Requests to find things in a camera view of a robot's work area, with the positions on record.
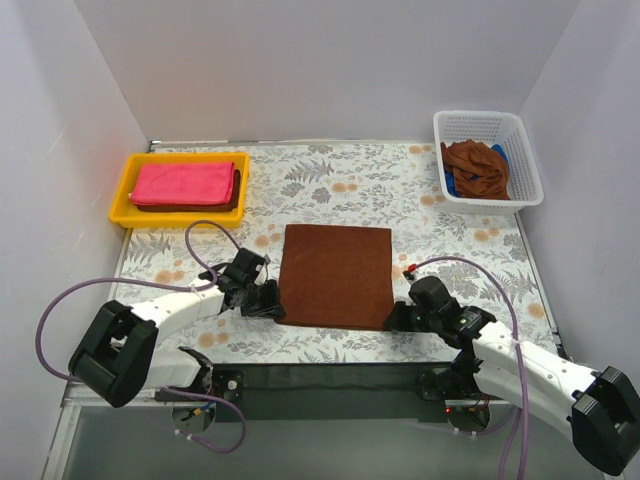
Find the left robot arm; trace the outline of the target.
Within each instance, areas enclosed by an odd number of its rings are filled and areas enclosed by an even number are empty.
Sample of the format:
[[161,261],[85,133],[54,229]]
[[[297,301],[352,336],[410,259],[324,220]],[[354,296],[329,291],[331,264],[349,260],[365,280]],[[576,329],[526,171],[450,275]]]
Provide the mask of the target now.
[[267,275],[269,263],[267,256],[241,248],[230,264],[201,273],[185,291],[131,306],[105,303],[71,356],[69,373],[116,408],[144,389],[211,393],[213,363],[191,347],[164,348],[161,343],[227,311],[283,318],[277,281]]

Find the pink towel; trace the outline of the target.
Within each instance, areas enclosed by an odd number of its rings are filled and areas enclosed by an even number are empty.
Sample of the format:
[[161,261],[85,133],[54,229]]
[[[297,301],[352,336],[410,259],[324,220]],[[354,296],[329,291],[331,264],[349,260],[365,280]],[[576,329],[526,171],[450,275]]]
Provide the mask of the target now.
[[218,207],[236,186],[232,162],[146,164],[129,195],[139,207]]

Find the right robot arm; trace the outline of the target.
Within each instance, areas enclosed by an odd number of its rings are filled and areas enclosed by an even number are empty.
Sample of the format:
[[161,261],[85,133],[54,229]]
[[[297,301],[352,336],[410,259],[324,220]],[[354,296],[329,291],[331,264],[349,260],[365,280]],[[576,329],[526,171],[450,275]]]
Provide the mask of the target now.
[[639,395],[622,371],[593,370],[516,341],[493,314],[460,305],[434,276],[411,279],[409,298],[395,303],[385,328],[436,334],[458,352],[443,371],[420,377],[424,393],[500,398],[565,435],[601,472],[624,472],[639,451]]

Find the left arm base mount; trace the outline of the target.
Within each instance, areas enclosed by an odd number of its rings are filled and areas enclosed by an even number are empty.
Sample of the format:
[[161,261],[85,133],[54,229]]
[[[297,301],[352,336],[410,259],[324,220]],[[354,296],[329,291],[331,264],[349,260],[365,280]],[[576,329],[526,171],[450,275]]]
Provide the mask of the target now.
[[169,393],[165,389],[157,391],[154,399],[158,402],[186,402],[193,399],[193,394],[206,394],[237,402],[242,398],[244,388],[244,372],[241,370],[210,370],[199,373],[187,387],[175,387],[175,390],[188,393],[183,397]]

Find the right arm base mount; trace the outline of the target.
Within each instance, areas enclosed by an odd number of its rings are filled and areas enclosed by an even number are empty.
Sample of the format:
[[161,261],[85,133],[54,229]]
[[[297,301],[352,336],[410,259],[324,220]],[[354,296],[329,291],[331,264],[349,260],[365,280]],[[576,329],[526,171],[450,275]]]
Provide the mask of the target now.
[[424,400],[477,400],[475,380],[450,368],[422,370],[417,376],[417,393]]

